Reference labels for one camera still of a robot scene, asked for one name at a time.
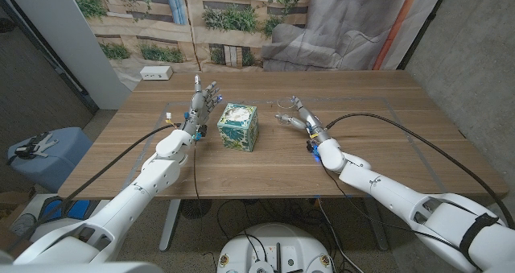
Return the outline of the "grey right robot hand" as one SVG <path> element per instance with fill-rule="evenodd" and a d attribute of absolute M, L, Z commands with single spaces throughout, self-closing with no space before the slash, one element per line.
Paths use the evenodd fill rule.
<path fill-rule="evenodd" d="M 331 138 L 318 117 L 306 108 L 298 97 L 289 97 L 285 101 L 279 101 L 278 105 L 280 110 L 275 117 L 280 123 L 291 125 L 297 130 L 305 130 L 319 143 Z"/>

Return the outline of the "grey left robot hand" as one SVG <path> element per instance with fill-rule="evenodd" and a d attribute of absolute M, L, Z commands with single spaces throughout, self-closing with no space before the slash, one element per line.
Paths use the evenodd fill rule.
<path fill-rule="evenodd" d="M 206 125 L 209 120 L 209 114 L 222 99 L 222 96 L 217 94 L 220 89 L 216 87 L 217 83 L 215 81 L 203 89 L 198 74 L 195 75 L 194 80 L 195 92 L 190 102 L 188 117 L 181 128 L 181 130 L 188 132 L 192 137 L 196 137 L 198 129 Z"/>

